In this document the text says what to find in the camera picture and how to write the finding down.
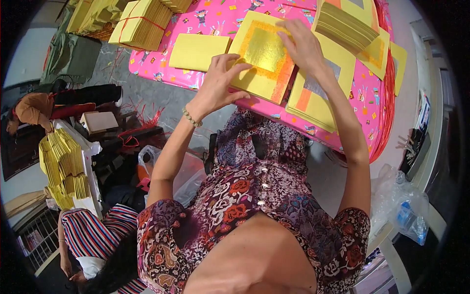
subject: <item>clear plastic bag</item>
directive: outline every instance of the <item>clear plastic bag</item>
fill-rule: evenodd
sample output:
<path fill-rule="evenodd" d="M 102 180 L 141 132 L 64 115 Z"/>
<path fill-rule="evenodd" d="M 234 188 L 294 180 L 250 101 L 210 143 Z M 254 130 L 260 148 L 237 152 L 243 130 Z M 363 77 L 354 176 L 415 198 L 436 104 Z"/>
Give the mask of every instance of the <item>clear plastic bag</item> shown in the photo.
<path fill-rule="evenodd" d="M 429 199 L 405 178 L 405 174 L 386 164 L 379 177 L 371 180 L 371 232 L 380 229 L 387 220 L 399 232 L 424 245 L 429 229 L 425 219 L 429 214 Z"/>
<path fill-rule="evenodd" d="M 152 174 L 153 166 L 161 152 L 157 147 L 150 145 L 145 146 L 139 152 L 139 165 L 145 168 L 147 174 Z M 203 161 L 186 152 L 180 171 L 173 181 L 173 198 L 184 207 L 188 207 L 192 198 L 196 195 L 197 189 L 199 189 L 199 186 L 201 186 L 202 181 L 206 177 Z M 145 196 L 145 204 L 147 204 L 147 197 L 148 195 Z"/>

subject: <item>brown jacket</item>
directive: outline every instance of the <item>brown jacket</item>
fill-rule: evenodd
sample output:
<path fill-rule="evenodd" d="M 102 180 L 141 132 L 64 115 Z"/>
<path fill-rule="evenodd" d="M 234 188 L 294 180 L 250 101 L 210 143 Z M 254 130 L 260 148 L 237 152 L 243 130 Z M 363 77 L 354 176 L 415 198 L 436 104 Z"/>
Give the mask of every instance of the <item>brown jacket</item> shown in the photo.
<path fill-rule="evenodd" d="M 49 99 L 46 93 L 29 93 L 21 98 L 15 107 L 15 113 L 20 119 L 30 125 L 37 125 L 39 114 L 44 114 L 47 118 L 51 117 L 54 100 Z"/>

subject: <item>bracelet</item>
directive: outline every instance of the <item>bracelet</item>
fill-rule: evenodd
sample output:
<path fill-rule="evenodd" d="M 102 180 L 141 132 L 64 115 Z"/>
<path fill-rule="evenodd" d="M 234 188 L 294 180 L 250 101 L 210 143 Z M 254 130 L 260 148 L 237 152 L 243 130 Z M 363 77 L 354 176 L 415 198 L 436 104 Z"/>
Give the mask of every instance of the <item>bracelet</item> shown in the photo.
<path fill-rule="evenodd" d="M 200 127 L 203 125 L 203 122 L 201 121 L 200 122 L 194 121 L 194 119 L 189 115 L 189 112 L 186 110 L 186 107 L 183 108 L 183 114 L 193 126 Z"/>

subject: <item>pink table cover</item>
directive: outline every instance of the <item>pink table cover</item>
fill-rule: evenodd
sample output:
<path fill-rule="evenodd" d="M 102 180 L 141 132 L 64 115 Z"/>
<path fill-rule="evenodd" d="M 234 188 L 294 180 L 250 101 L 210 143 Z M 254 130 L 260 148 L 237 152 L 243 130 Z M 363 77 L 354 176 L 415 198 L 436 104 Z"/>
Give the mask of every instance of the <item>pink table cover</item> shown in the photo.
<path fill-rule="evenodd" d="M 278 18 L 299 18 L 308 27 L 312 26 L 316 12 L 316 0 L 194 0 L 188 12 L 175 14 L 168 24 L 158 51 L 133 51 L 129 60 L 130 72 L 146 79 L 198 90 L 204 81 L 204 72 L 188 71 L 168 67 L 172 48 L 180 33 L 230 36 L 232 39 L 240 27 L 246 12 L 254 10 Z M 388 6 L 385 5 L 385 19 L 389 25 L 391 41 L 392 24 Z M 385 109 L 381 99 L 384 87 L 379 78 L 359 60 L 356 60 L 349 102 L 362 125 L 372 155 L 378 143 L 379 118 Z M 285 111 L 286 102 L 281 105 L 268 102 L 256 96 L 235 102 L 275 121 L 283 123 L 306 136 L 343 153 L 338 132 L 330 133 Z"/>

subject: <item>floral blouse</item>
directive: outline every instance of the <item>floral blouse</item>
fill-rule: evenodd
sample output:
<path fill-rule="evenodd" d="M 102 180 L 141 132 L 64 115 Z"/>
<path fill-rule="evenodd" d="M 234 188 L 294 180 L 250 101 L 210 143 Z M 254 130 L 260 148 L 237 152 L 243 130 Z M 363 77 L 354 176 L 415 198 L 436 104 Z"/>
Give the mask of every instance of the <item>floral blouse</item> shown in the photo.
<path fill-rule="evenodd" d="M 267 159 L 214 171 L 186 209 L 164 199 L 143 210 L 137 235 L 141 281 L 156 293 L 181 293 L 208 252 L 260 211 L 295 236 L 316 273 L 317 293 L 342 293 L 354 285 L 366 258 L 367 214 L 348 208 L 331 218 L 302 173 Z"/>

